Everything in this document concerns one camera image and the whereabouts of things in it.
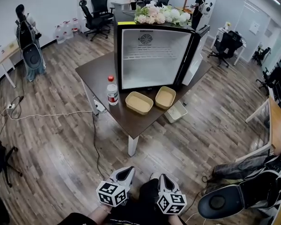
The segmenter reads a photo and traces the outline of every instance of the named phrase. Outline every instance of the tan plastic tray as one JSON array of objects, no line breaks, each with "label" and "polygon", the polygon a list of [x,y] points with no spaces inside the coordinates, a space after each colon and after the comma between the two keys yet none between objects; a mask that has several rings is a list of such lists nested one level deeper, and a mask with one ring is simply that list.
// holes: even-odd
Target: tan plastic tray
[{"label": "tan plastic tray", "polygon": [[162,109],[169,109],[172,107],[176,97],[176,92],[168,87],[161,87],[155,97],[156,106]]},{"label": "tan plastic tray", "polygon": [[152,99],[139,92],[131,92],[125,99],[127,107],[141,115],[146,115],[152,108]]}]

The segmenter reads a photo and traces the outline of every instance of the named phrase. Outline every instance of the floor outlet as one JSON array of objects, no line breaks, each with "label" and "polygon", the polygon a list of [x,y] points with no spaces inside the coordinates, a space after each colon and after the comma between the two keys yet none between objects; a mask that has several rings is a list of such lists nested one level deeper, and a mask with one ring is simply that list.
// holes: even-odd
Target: floor outlet
[{"label": "floor outlet", "polygon": [[101,103],[99,103],[97,100],[94,100],[94,102],[95,102],[95,105],[97,107],[97,110],[101,113],[104,112],[105,107]]}]

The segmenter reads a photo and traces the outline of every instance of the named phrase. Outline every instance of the white sneaker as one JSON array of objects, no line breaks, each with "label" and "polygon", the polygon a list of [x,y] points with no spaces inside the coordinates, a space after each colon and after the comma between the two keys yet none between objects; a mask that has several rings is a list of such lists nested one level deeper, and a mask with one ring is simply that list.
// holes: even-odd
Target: white sneaker
[{"label": "white sneaker", "polygon": [[161,172],[154,172],[151,174],[150,180],[152,179],[159,179],[161,176]]}]

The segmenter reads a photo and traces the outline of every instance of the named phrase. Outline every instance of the black and white marker cube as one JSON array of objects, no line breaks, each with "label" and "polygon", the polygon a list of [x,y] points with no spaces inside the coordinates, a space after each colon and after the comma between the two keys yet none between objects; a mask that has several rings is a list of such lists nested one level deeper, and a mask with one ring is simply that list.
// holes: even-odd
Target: black and white marker cube
[{"label": "black and white marker cube", "polygon": [[186,196],[175,193],[160,193],[157,205],[163,214],[179,215],[187,206]]},{"label": "black and white marker cube", "polygon": [[100,183],[96,192],[100,202],[112,207],[117,207],[127,199],[125,187],[106,181]]}]

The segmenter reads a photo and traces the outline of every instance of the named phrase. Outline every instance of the desk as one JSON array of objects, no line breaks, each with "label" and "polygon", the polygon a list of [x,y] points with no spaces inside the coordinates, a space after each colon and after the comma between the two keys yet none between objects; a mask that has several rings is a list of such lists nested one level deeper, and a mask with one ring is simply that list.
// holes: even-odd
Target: desk
[{"label": "desk", "polygon": [[248,123],[249,121],[251,121],[267,105],[269,107],[270,114],[270,138],[267,145],[251,152],[244,157],[236,159],[236,162],[244,160],[252,155],[262,153],[266,150],[269,150],[270,148],[274,149],[274,155],[278,156],[281,154],[281,108],[272,99],[271,96],[250,117],[248,117],[245,122]]},{"label": "desk", "polygon": [[15,84],[14,82],[11,80],[10,76],[8,75],[3,62],[9,60],[11,62],[11,64],[13,65],[12,61],[10,60],[10,57],[14,54],[16,54],[20,48],[18,45],[17,40],[13,41],[12,43],[8,44],[6,47],[3,48],[4,53],[2,53],[1,57],[0,57],[0,64],[4,70],[4,74],[6,76],[6,78],[9,80],[10,84],[13,86],[13,88],[15,88]]},{"label": "desk", "polygon": [[115,10],[130,10],[130,1],[122,0],[122,1],[114,1],[111,2],[114,6]]},{"label": "desk", "polygon": [[[177,91],[174,103],[181,99],[185,93],[190,90],[210,68],[211,65],[205,61],[202,61],[190,84],[188,86],[183,85],[181,89]],[[99,102],[103,104],[112,117],[128,133],[128,154],[132,157],[135,154],[139,135],[160,116],[162,116],[166,110],[162,110],[154,105],[147,115],[142,116],[127,108],[125,99],[129,92],[119,93],[118,104],[115,106],[109,105],[106,91],[107,85],[109,83],[107,78],[109,75],[116,74],[113,52],[76,68],[76,72],[82,79],[83,87],[94,114],[97,115],[98,110],[95,106],[93,95],[96,96]],[[150,91],[146,90],[141,91],[141,93],[155,101],[155,96],[158,90],[159,89],[152,89]]]},{"label": "desk", "polygon": [[[217,33],[216,33],[216,36],[219,35],[220,33],[224,34],[225,32],[229,32],[229,31],[225,30],[224,28],[218,28],[218,29],[217,29]],[[215,38],[214,38],[214,41],[213,41],[212,44],[211,44],[211,47],[210,47],[211,50],[212,50],[213,47],[214,47],[214,44],[215,44],[215,41],[216,41],[216,36],[215,36]],[[241,57],[241,55],[243,54],[245,48],[247,48],[247,43],[246,43],[246,42],[243,42],[242,50],[241,50],[240,54],[238,54],[237,59],[236,59],[236,61],[235,61],[235,63],[234,63],[233,65],[236,65],[236,64],[237,64],[237,62],[238,62],[239,58]]]}]

